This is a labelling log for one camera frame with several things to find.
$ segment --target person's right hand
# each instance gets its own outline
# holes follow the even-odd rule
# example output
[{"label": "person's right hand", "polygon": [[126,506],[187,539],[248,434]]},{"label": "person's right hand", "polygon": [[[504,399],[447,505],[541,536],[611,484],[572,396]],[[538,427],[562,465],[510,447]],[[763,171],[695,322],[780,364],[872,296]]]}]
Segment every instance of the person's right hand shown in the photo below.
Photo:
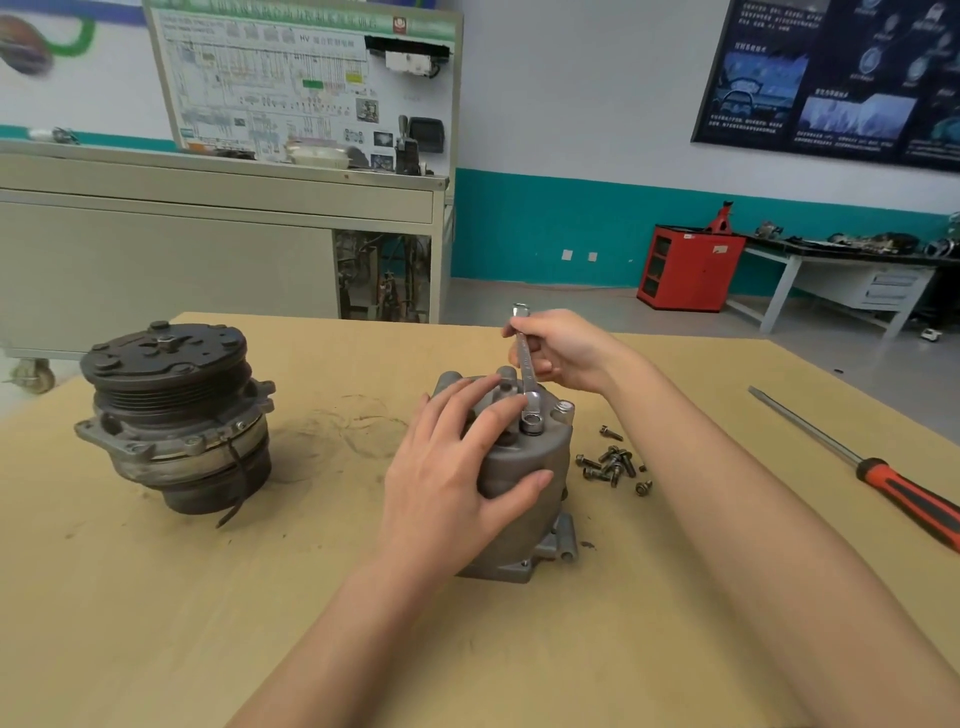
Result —
[{"label": "person's right hand", "polygon": [[[537,378],[568,389],[602,393],[610,384],[611,362],[631,351],[573,311],[538,311],[514,317],[503,328],[503,336],[514,336],[518,331],[527,335]],[[516,342],[510,348],[510,363],[519,366]]]}]

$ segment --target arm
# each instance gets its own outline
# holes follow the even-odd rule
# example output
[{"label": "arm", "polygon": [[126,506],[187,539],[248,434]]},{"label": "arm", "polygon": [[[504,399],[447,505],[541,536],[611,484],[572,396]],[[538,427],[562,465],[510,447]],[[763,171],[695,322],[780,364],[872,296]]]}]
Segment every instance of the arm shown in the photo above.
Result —
[{"label": "arm", "polygon": [[515,420],[521,395],[487,407],[461,440],[468,411],[499,381],[464,379],[424,395],[384,479],[374,553],[345,581],[228,728],[342,728],[356,722],[396,644],[443,583],[529,510],[553,474],[537,471],[494,500],[480,464]]},{"label": "arm", "polygon": [[960,724],[960,677],[893,594],[663,373],[570,312],[511,324],[506,335],[531,336],[541,378],[612,404],[687,537],[818,726]]}]

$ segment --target wall poster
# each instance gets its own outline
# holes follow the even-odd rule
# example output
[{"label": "wall poster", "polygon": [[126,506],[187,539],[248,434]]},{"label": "wall poster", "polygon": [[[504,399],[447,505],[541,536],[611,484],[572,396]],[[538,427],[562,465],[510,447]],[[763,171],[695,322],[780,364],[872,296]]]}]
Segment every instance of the wall poster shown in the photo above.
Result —
[{"label": "wall poster", "polygon": [[960,0],[732,0],[693,141],[960,171]]}]

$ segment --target red cabinet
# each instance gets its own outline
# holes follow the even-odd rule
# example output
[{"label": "red cabinet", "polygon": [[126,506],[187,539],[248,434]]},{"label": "red cabinet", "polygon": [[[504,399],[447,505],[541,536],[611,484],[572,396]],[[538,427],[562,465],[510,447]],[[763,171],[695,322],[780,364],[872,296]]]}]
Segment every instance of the red cabinet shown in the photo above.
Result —
[{"label": "red cabinet", "polygon": [[746,238],[657,225],[636,297],[657,309],[718,312]]}]

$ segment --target red and black handle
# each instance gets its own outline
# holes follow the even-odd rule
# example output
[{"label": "red and black handle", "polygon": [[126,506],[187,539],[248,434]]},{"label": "red and black handle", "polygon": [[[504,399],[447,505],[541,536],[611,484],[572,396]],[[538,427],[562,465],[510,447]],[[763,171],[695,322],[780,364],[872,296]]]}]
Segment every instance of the red and black handle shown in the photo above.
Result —
[{"label": "red and black handle", "polygon": [[856,476],[879,490],[941,544],[960,552],[960,506],[903,477],[878,457],[861,462]]}]

